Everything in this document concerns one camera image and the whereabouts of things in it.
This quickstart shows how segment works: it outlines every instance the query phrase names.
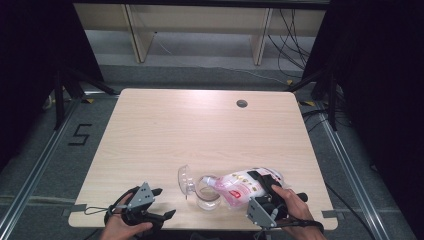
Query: snack package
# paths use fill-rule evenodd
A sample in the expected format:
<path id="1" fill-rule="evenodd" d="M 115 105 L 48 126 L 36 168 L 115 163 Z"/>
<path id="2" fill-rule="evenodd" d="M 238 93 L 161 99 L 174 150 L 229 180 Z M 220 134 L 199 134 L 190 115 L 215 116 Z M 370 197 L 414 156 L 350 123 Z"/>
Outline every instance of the snack package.
<path id="1" fill-rule="evenodd" d="M 262 176 L 270 174 L 281 186 L 285 187 L 286 185 L 280 173 L 268 168 L 252 168 L 218 178 L 204 176 L 202 182 L 224 197 L 230 208 L 240 208 L 246 205 L 251 197 L 261 197 L 266 194 L 259 181 L 249 173 L 252 171 L 256 171 Z"/>

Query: floor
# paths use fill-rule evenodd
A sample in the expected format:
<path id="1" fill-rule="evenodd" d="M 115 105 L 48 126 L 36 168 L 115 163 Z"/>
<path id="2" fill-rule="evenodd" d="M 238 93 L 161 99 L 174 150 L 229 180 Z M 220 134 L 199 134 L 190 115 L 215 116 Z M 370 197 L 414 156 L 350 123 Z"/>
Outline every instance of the floor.
<path id="1" fill-rule="evenodd" d="M 106 83 L 118 90 L 125 87 L 180 87 L 282 91 L 287 88 L 288 80 L 298 81 L 296 76 L 302 73 L 302 69 L 290 61 L 279 59 L 278 51 L 269 39 L 261 65 L 255 66 L 249 37 L 245 35 L 158 33 L 146 62 L 142 64 L 135 62 L 127 33 L 87 31 L 87 36 Z M 272 36 L 272 39 L 281 46 L 279 36 Z M 298 38 L 298 44 L 306 51 L 310 51 L 313 42 L 312 37 Z M 288 54 L 302 66 L 298 53 L 288 50 Z M 21 154 L 9 163 L 7 171 L 1 173 L 1 214 L 17 214 L 16 220 L 10 223 L 10 231 L 1 239 L 95 239 L 99 236 L 100 231 L 94 229 L 70 227 L 67 216 L 117 98 L 97 95 L 98 89 L 83 86 L 94 102 L 67 102 L 68 116 L 71 117 L 61 132 L 53 131 L 54 107 L 46 109 L 28 136 Z M 325 101 L 309 103 L 312 88 L 313 84 L 310 84 L 296 92 L 304 113 L 325 106 Z M 416 239 L 378 172 L 370 167 L 372 161 L 344 110 L 340 100 L 337 132 L 331 131 L 323 114 L 305 118 L 339 219 L 339 227 L 326 231 L 326 236 L 329 239 Z M 77 141 L 75 129 L 84 123 L 95 123 L 86 129 L 89 141 L 84 147 L 72 148 L 69 143 Z M 57 142 L 52 142 L 55 135 Z M 46 152 L 46 146 L 51 146 L 52 150 Z M 21 200 L 20 205 L 16 205 L 19 209 L 10 209 L 9 206 L 17 200 Z M 252 239 L 250 233 L 237 233 L 237 237 L 219 232 L 200 234 L 207 238 Z M 165 231 L 152 239 L 169 236 L 174 239 L 188 237 L 187 233 Z M 290 238 L 282 231 L 276 231 L 272 233 L 272 239 Z"/>

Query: person's right hand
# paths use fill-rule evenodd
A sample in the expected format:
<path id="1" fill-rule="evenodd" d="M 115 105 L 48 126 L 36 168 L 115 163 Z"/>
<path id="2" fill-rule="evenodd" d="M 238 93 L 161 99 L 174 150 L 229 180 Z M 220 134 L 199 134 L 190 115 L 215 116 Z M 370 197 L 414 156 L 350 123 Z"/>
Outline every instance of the person's right hand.
<path id="1" fill-rule="evenodd" d="M 280 195 L 286 202 L 289 218 L 284 221 L 291 221 L 295 219 L 301 220 L 314 220 L 311 212 L 309 211 L 308 205 L 302 201 L 302 199 L 297 196 L 297 194 L 291 189 L 284 189 L 276 185 L 272 185 L 272 190 L 274 190 L 278 195 Z M 318 227 L 308 226 L 308 227 L 283 227 L 284 231 L 289 233 L 296 240 L 312 240 L 312 239 L 326 239 Z"/>

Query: transparent container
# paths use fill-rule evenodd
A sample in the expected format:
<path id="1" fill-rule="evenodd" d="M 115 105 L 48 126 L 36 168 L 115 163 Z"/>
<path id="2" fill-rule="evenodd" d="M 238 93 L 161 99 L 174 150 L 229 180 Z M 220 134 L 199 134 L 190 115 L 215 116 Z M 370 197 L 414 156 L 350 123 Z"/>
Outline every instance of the transparent container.
<path id="1" fill-rule="evenodd" d="M 188 165 L 178 170 L 178 184 L 181 192 L 186 197 L 192 193 L 196 194 L 196 203 L 203 210 L 214 210 L 221 204 L 221 196 L 210 186 L 202 181 L 203 178 L 216 178 L 213 175 L 204 175 L 197 181 L 193 181 Z"/>

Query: table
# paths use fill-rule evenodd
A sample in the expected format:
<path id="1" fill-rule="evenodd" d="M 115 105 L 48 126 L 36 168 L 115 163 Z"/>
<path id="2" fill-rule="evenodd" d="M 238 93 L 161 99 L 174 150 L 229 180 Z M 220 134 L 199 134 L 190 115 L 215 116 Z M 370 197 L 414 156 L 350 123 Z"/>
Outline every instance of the table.
<path id="1" fill-rule="evenodd" d="M 164 229 L 259 230 L 245 209 L 221 204 L 205 211 L 194 196 L 186 200 L 177 181 L 186 164 L 194 177 L 276 169 L 294 191 L 308 194 L 315 220 L 328 230 L 337 227 L 336 218 L 323 218 L 333 207 L 296 99 L 287 92 L 123 90 L 75 204 L 108 207 L 148 182 L 163 189 L 150 212 L 177 210 Z M 73 212 L 69 224 L 103 227 L 103 216 Z"/>

